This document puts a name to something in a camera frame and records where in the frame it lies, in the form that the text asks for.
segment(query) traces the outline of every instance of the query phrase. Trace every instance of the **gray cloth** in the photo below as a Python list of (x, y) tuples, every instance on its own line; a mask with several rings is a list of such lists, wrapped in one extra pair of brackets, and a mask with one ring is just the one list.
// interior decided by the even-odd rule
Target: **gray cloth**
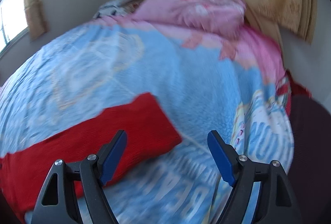
[(99, 7), (94, 19), (102, 16), (126, 16), (135, 11), (143, 0), (111, 0)]

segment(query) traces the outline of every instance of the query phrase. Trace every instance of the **window frame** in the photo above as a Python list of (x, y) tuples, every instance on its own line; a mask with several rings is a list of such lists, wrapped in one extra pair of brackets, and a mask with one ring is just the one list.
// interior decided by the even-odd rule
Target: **window frame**
[(9, 50), (9, 48), (11, 48), (12, 45), (14, 45), (16, 42), (18, 42), (23, 36), (25, 36), (29, 32), (29, 27), (26, 27), (18, 35), (16, 35), (13, 39), (8, 41), (5, 30), (4, 30), (1, 7), (0, 7), (0, 20), (1, 20), (0, 34), (3, 35), (4, 41), (6, 44), (5, 47), (2, 50), (0, 50), (0, 58), (1, 58)]

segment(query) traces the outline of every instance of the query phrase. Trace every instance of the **dark red cloth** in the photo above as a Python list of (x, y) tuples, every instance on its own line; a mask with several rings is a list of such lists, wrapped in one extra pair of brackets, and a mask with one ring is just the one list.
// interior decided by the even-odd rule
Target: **dark red cloth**
[(292, 98), (294, 156), (288, 178), (303, 224), (331, 223), (330, 113), (304, 95)]
[[(109, 143), (119, 129), (127, 132), (127, 146), (115, 171), (113, 184), (143, 160), (167, 153), (181, 142), (158, 106), (145, 93), (132, 103), (107, 108), (96, 118), (84, 121), (23, 151), (0, 159), (0, 181), (3, 194), (21, 221), (32, 210), (49, 169), (56, 159), (80, 161), (97, 153)], [(76, 188), (77, 197), (82, 187)]]

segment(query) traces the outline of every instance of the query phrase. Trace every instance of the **sunlight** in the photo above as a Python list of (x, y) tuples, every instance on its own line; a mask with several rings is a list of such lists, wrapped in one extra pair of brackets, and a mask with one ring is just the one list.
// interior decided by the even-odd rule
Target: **sunlight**
[[(24, 0), (3, 0), (0, 8), (3, 30), (7, 41), (10, 41), (28, 26), (24, 12)], [(6, 41), (2, 31), (0, 31), (0, 35), (1, 51), (6, 46)]]

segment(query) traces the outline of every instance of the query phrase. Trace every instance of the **metal screw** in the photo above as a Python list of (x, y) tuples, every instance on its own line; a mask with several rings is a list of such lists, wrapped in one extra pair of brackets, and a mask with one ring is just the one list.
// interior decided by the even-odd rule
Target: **metal screw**
[(61, 165), (63, 163), (63, 160), (61, 160), (61, 159), (57, 159), (55, 162), (54, 162), (54, 164), (56, 165), (56, 166), (59, 166), (59, 165)]
[(272, 165), (275, 166), (275, 167), (279, 167), (280, 162), (279, 161), (272, 161)]
[(239, 156), (239, 160), (240, 160), (240, 161), (247, 161), (248, 158), (247, 158), (245, 155), (240, 155), (240, 156)]
[(91, 154), (91, 155), (88, 155), (88, 156), (87, 156), (87, 159), (88, 159), (89, 161), (93, 161), (93, 160), (95, 160), (96, 158), (97, 158), (96, 154)]

